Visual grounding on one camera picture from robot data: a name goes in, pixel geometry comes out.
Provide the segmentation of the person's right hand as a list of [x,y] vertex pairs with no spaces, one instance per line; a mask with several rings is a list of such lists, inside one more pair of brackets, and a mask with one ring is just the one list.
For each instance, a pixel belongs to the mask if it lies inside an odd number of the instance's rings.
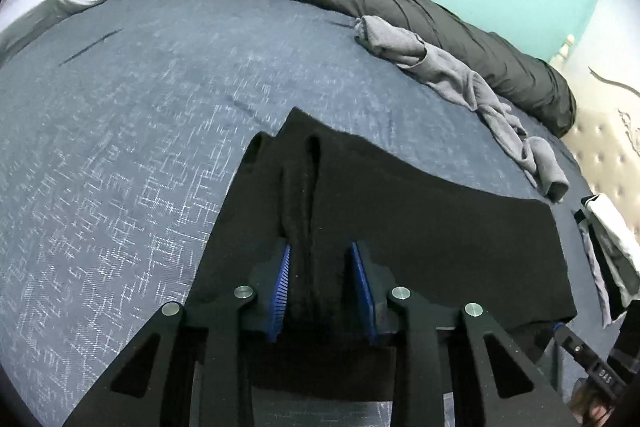
[[579,378],[574,384],[568,407],[582,426],[602,427],[611,417],[618,401],[591,378]]

